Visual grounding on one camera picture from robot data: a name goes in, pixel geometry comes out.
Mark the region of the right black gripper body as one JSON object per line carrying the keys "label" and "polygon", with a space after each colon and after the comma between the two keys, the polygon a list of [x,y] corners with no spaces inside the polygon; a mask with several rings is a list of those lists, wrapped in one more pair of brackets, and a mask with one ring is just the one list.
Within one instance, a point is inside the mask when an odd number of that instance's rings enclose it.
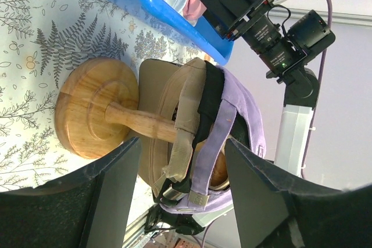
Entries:
{"label": "right black gripper body", "polygon": [[269,68],[267,78],[277,77],[280,82],[310,82],[310,71],[305,66],[317,55],[324,56],[335,41],[331,31],[332,1],[326,2],[327,20],[311,10],[286,29],[284,23],[273,23],[269,18],[271,10],[283,6],[267,0],[257,14],[244,16],[233,24],[235,39],[230,41],[243,38]]}

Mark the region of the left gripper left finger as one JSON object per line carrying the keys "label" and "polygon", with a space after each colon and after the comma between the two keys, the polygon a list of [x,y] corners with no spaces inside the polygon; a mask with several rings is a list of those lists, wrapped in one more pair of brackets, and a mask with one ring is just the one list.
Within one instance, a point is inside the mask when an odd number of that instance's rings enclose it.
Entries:
{"label": "left gripper left finger", "polygon": [[122,247],[141,142],[36,188],[1,193],[1,247]]}

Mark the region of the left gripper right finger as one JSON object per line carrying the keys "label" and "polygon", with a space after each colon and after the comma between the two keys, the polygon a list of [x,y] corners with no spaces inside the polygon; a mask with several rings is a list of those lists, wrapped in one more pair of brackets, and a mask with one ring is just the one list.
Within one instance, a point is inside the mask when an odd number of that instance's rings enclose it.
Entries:
{"label": "left gripper right finger", "polygon": [[306,181],[226,142],[241,246],[370,247],[371,186],[341,191]]}

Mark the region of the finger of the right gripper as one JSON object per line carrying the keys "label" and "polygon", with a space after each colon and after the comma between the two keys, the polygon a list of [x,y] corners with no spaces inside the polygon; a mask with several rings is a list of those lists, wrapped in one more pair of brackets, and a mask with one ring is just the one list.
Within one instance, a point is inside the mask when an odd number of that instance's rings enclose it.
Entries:
{"label": "finger of the right gripper", "polygon": [[254,16],[267,0],[200,0],[206,7],[203,17],[209,24],[236,24],[244,16]]}
{"label": "finger of the right gripper", "polygon": [[233,34],[233,23],[235,15],[229,10],[206,10],[203,17],[213,27],[222,39],[235,39]]}

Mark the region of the beige baseball cap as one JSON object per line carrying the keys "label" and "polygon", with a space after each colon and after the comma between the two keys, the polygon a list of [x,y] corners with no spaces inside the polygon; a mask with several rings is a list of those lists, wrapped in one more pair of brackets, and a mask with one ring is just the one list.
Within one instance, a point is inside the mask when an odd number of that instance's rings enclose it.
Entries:
{"label": "beige baseball cap", "polygon": [[139,67],[139,110],[170,120],[176,130],[175,143],[142,138],[138,174],[155,196],[167,179],[181,182],[186,178],[205,81],[206,62],[198,57],[184,65],[147,59]]}

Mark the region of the wooden hat stand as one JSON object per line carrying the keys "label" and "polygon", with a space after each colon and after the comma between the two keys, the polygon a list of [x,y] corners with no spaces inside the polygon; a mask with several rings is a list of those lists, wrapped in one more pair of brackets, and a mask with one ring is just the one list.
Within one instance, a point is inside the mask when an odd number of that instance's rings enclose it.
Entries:
{"label": "wooden hat stand", "polygon": [[117,59],[87,60],[66,79],[55,109],[58,140],[68,151],[100,158],[131,136],[175,143],[162,116],[139,110],[139,73]]}

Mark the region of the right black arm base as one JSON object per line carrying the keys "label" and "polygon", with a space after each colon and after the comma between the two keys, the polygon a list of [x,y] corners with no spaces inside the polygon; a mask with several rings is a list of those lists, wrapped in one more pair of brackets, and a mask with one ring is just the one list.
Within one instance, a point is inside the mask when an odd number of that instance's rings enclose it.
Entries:
{"label": "right black arm base", "polygon": [[147,215],[144,232],[174,230],[182,235],[195,236],[205,230],[191,214],[173,214],[163,210],[158,204],[152,206]]}

